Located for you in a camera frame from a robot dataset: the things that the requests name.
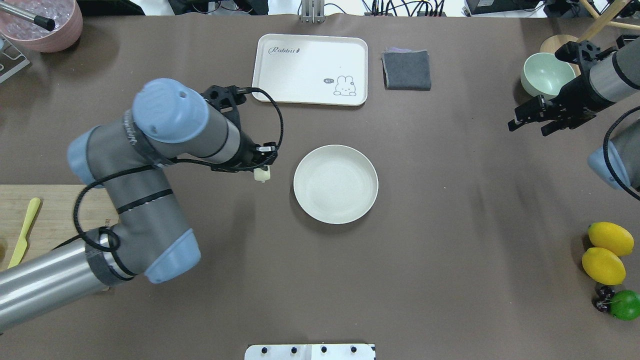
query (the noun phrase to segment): lemon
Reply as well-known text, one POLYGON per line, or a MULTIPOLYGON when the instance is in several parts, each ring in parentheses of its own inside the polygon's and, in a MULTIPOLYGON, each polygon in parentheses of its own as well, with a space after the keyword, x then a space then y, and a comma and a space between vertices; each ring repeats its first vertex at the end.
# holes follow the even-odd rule
POLYGON ((589 239, 593 246, 611 250, 617 256, 631 254, 634 238, 622 226, 612 222, 594 222, 589 226, 589 239))
POLYGON ((593 280, 605 285, 622 284, 627 276, 620 258, 602 247, 588 249, 582 255, 582 267, 593 280))

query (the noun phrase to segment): rabbit cartoon drawing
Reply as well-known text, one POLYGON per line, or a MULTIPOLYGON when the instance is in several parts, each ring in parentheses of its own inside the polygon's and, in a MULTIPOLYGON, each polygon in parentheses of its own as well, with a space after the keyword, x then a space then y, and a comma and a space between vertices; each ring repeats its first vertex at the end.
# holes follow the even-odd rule
POLYGON ((353 84, 353 76, 338 76, 334 95, 355 96, 356 86, 353 84))

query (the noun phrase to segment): blue joint cap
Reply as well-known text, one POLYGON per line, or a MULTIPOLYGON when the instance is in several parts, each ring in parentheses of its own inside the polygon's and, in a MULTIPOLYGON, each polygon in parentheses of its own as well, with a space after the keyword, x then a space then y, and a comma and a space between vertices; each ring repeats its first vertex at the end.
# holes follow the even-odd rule
MULTIPOLYGON (((609 141, 608 148, 609 162, 611 162, 611 167, 625 185, 631 186, 631 181, 629 180, 629 175, 627 174, 625 164, 622 162, 616 146, 613 145, 611 141, 609 141)), ((609 186, 616 190, 622 190, 620 185, 618 185, 616 180, 611 175, 611 172, 607 168, 607 164, 604 162, 604 150, 602 149, 602 147, 599 147, 596 151, 592 152, 591 155, 589 155, 587 163, 589 164, 589 167, 596 174, 598 174, 598 176, 600 176, 600 178, 605 183, 609 184, 609 186)))
POLYGON ((159 284, 186 272, 200 261, 200 249, 193 229, 175 240, 145 271, 149 281, 159 284))
POLYGON ((95 181, 95 178, 89 169, 86 147, 89 144, 89 138, 91 137, 93 130, 96 128, 97 126, 78 136, 69 144, 69 148, 67 148, 67 162, 69 163, 71 171, 73 171, 73 173, 86 185, 95 181))
POLYGON ((164 143, 191 140, 209 121, 202 96, 173 79, 149 81, 134 98, 131 111, 145 135, 164 143))

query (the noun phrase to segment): electrical cable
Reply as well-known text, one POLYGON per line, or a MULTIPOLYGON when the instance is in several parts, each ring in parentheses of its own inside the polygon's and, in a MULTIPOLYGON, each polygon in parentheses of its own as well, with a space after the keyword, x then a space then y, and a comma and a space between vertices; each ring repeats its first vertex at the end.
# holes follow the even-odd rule
POLYGON ((346 11, 344 11, 341 7, 339 7, 338 5, 334 4, 334 3, 328 3, 328 4, 324 4, 325 6, 329 6, 329 5, 334 5, 336 8, 340 9, 340 11, 342 11, 342 13, 347 13, 346 11))
POLYGON ((225 9, 225 10, 229 10, 230 12, 244 11, 244 10, 242 10, 242 9, 239 9, 235 3, 234 3, 234 5, 236 6, 236 8, 235 8, 235 9, 225 8, 225 7, 224 7, 224 6, 222 6, 222 5, 220 5, 220 7, 221 7, 221 8, 223 8, 223 9, 225 9))
POLYGON ((214 11, 216 11, 217 9, 219 9, 219 8, 220 8, 220 6, 221 6, 221 5, 220 5, 220 2, 219 2, 219 1, 216 1, 216 4, 218 4, 218 6, 217 6, 217 7, 215 7, 215 9, 213 9, 213 10, 211 10, 211 11, 209 11, 209 12, 201 12, 200 10, 198 10, 198 8, 196 8, 196 5, 195 5, 195 4, 191 4, 191 7, 192 7, 195 11, 197 11, 197 12, 199 12, 199 13, 203 13, 203 14, 207 15, 207 14, 212 13, 212 12, 214 12, 214 11))
POLYGON ((611 3, 607 1, 607 4, 602 8, 602 11, 599 13, 599 15, 602 15, 605 11, 607 11, 610 5, 611 3))
POLYGON ((638 195, 633 190, 631 190, 627 185, 625 185, 625 183, 623 183, 620 177, 618 177, 618 175, 616 174, 616 171, 613 170, 613 166, 611 166, 611 161, 609 161, 609 137, 611 136, 611 133, 614 131, 614 129, 616 129, 616 127, 622 122, 622 120, 625 120, 627 116, 635 113, 638 110, 640 110, 640 106, 636 106, 635 108, 622 114, 622 116, 619 117, 613 123, 613 125, 611 125, 609 130, 607 130, 607 133, 604 135, 604 141, 602 144, 602 152, 604 154, 604 163, 607 165, 607 169, 611 173, 611 176, 613 176, 613 179, 616 181, 616 183, 618 183, 618 185, 620 185, 620 187, 623 190, 625 190, 629 195, 633 196, 636 200, 640 200, 640 195, 638 195))
POLYGON ((518 4, 516 3, 516 0, 511 0, 512 3, 518 5, 518 7, 520 8, 520 10, 524 11, 524 12, 528 12, 528 13, 532 13, 532 12, 537 12, 538 10, 540 10, 543 6, 545 6, 547 4, 546 0, 543 0, 542 3, 537 6, 536 8, 533 9, 525 9, 522 7, 522 4, 518 4))
POLYGON ((406 9, 406 14, 407 14, 407 16, 411 16, 411 15, 409 14, 409 6, 407 5, 406 1, 404 1, 404 0, 400 0, 400 1, 402 2, 402 4, 404 5, 404 8, 406 9))
POLYGON ((413 14, 417 11, 417 13, 420 13, 420 9, 422 8, 422 5, 427 4, 427 12, 429 11, 429 9, 431 9, 431 11, 433 11, 433 6, 431 5, 431 3, 428 0, 421 0, 418 1, 420 4, 416 5, 415 8, 413 8, 413 11, 411 12, 411 15, 409 16, 413 16, 413 14))
MULTIPOLYGON (((389 15, 389 6, 393 6, 393 5, 394 5, 393 1, 391 1, 391 0, 387 1, 387 9, 385 10, 385 15, 386 16, 389 15)), ((393 10, 395 16, 398 16, 398 12, 396 11, 395 8, 391 7, 391 10, 393 10)))
MULTIPOLYGON (((409 1, 409 2, 407 3, 407 5, 417 4, 417 3, 423 3, 424 1, 425 1, 425 0, 409 1)), ((394 9, 394 8, 400 8, 400 7, 403 7, 403 6, 404 6, 404 4, 402 4, 402 5, 398 5, 398 6, 393 6, 390 10, 392 10, 392 9, 394 9)))
MULTIPOLYGON (((205 165, 207 167, 209 167, 211 170, 214 171, 226 171, 226 172, 238 172, 238 171, 249 171, 249 170, 255 170, 256 168, 262 168, 264 166, 266 166, 271 160, 273 160, 277 154, 278 154, 278 150, 280 149, 280 146, 282 145, 282 138, 284 136, 284 119, 282 117, 282 112, 280 111, 280 107, 278 107, 278 104, 275 102, 275 100, 273 100, 273 98, 267 93, 265 92, 263 89, 261 88, 254 88, 254 87, 248 87, 248 88, 238 88, 238 93, 239 94, 249 94, 252 92, 259 92, 262 95, 266 96, 269 99, 269 102, 271 103, 271 105, 273 105, 273 107, 275 108, 276 112, 278 113, 278 118, 280 120, 280 137, 278 138, 278 142, 276 143, 276 145, 274 146, 273 151, 271 151, 271 154, 269 154, 266 158, 264 158, 264 160, 262 160, 262 162, 260 162, 257 165, 253 165, 250 167, 224 167, 221 166, 219 164, 214 164, 214 163, 210 163, 208 161, 202 161, 202 160, 194 160, 194 159, 177 159, 174 158, 172 159, 173 163, 194 163, 194 164, 198 164, 198 165, 205 165)), ((126 267, 124 267, 124 265, 121 264, 119 257, 117 256, 117 254, 115 253, 116 250, 118 250, 120 248, 120 237, 111 229, 107 228, 107 227, 101 227, 99 229, 99 233, 100 234, 107 234, 108 235, 108 239, 109 239, 109 246, 103 246, 99 243, 96 243, 95 241, 89 239, 89 237, 87 236, 86 232, 82 229, 81 225, 80 225, 80 221, 79 221, 79 210, 80 210, 80 204, 82 203, 82 200, 84 198, 84 196, 92 189, 95 188, 98 185, 102 185, 103 183, 106 183, 109 180, 113 180, 116 179, 118 177, 121 176, 126 176, 126 175, 131 175, 131 174, 136 174, 138 172, 144 172, 144 171, 149 171, 149 170, 155 170, 156 167, 154 167, 153 165, 143 165, 140 167, 136 167, 136 168, 130 168, 127 170, 122 170, 119 172, 115 172, 111 175, 108 176, 104 176, 94 182, 92 182, 91 184, 85 186, 81 191, 80 194, 78 194, 77 198, 76 198, 76 203, 74 204, 74 210, 73 210, 73 222, 74 222, 74 227, 77 231, 77 235, 75 235, 74 237, 68 239, 67 241, 64 241, 63 243, 61 243, 60 245, 58 245, 57 247, 55 247, 54 249, 57 249, 58 247, 62 247, 64 245, 67 245, 77 239, 82 239, 87 245, 93 247, 94 249, 97 249, 99 251, 103 251, 103 252, 110 252, 113 254, 113 257, 116 261, 116 263, 118 264, 118 266, 120 266, 120 268, 127 274, 134 276, 135 274, 128 271, 126 267)))

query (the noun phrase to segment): black tape band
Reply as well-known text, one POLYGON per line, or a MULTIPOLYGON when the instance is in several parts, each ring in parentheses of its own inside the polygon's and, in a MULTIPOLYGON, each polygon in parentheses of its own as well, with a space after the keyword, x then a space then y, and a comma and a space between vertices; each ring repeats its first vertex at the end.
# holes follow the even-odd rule
MULTIPOLYGON (((87 236, 90 238, 98 237, 100 242, 100 232, 98 229, 89 230, 87 236)), ((87 244, 84 245, 84 254, 86 256, 86 262, 89 264, 89 268, 93 272, 94 276, 106 286, 116 286, 122 284, 124 281, 129 281, 120 274, 118 274, 104 259, 104 253, 98 249, 95 249, 87 244)))
POLYGON ((169 167, 173 162, 163 156, 156 148, 151 145, 147 136, 140 130, 133 120, 131 110, 127 110, 122 117, 122 125, 127 135, 129 144, 133 146, 140 156, 145 158, 156 168, 169 167))
POLYGON ((163 190, 161 192, 157 192, 157 193, 153 193, 149 196, 145 196, 142 199, 138 199, 136 201, 132 201, 126 205, 120 206, 116 211, 118 212, 118 215, 122 214, 125 211, 129 211, 133 208, 137 208, 140 205, 144 205, 148 202, 152 202, 153 200, 157 200, 160 199, 161 197, 165 197, 167 195, 171 195, 173 194, 173 190, 171 189, 166 189, 163 190))

